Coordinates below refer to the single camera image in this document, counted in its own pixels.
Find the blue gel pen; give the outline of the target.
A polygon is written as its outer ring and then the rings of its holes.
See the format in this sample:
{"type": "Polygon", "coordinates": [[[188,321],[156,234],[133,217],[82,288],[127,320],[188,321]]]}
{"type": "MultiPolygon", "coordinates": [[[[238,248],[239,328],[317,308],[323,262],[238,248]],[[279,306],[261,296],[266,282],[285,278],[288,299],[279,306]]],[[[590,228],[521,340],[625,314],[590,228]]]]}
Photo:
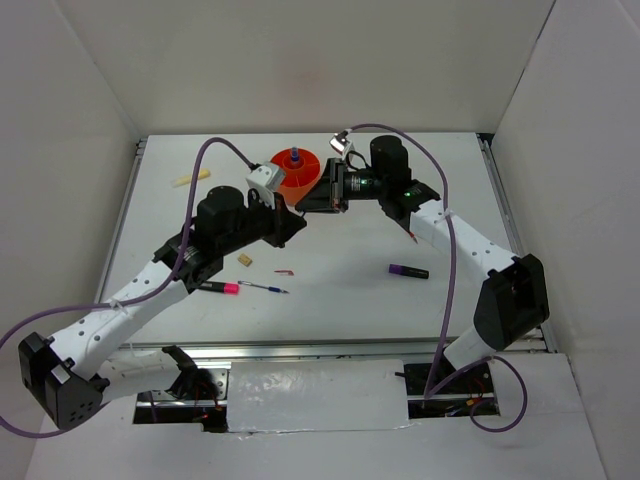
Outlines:
{"type": "Polygon", "coordinates": [[[242,286],[247,286],[247,287],[251,287],[251,288],[258,288],[258,289],[262,289],[262,290],[266,290],[272,293],[277,293],[277,294],[289,294],[290,292],[280,288],[280,287],[276,287],[276,286],[270,286],[270,285],[263,285],[263,284],[258,284],[255,282],[250,282],[250,281],[242,281],[239,280],[238,285],[242,285],[242,286]]]}

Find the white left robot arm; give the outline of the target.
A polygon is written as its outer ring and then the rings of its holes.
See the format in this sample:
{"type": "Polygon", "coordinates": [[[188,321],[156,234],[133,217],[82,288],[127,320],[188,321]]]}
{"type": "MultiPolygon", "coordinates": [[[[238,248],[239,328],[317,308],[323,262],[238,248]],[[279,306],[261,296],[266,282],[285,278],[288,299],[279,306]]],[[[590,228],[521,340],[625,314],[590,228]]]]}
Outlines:
{"type": "Polygon", "coordinates": [[[110,356],[219,273],[225,256],[257,241],[282,248],[306,225],[280,194],[267,205],[255,188],[243,194],[219,186],[200,202],[188,201],[181,232],[109,300],[82,307],[84,317],[50,337],[31,333],[19,343],[25,387],[62,431],[121,396],[151,390],[165,390],[176,399],[204,392],[216,396],[210,374],[176,345],[125,362],[110,356]]]}

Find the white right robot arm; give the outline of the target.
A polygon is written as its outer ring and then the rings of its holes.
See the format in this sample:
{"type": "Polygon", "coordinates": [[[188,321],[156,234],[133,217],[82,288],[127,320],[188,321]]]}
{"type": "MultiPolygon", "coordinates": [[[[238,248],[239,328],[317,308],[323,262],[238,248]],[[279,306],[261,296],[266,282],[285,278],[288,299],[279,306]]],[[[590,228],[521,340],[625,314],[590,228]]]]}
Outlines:
{"type": "Polygon", "coordinates": [[[471,379],[468,364],[505,350],[549,318],[542,262],[501,248],[454,214],[443,196],[414,178],[400,138],[374,138],[369,165],[357,171],[349,169],[355,150],[347,132],[330,145],[337,155],[298,211],[342,213],[352,201],[375,200],[403,230],[463,265],[479,288],[470,327],[443,349],[446,361],[436,369],[441,388],[460,391],[471,379]]]}

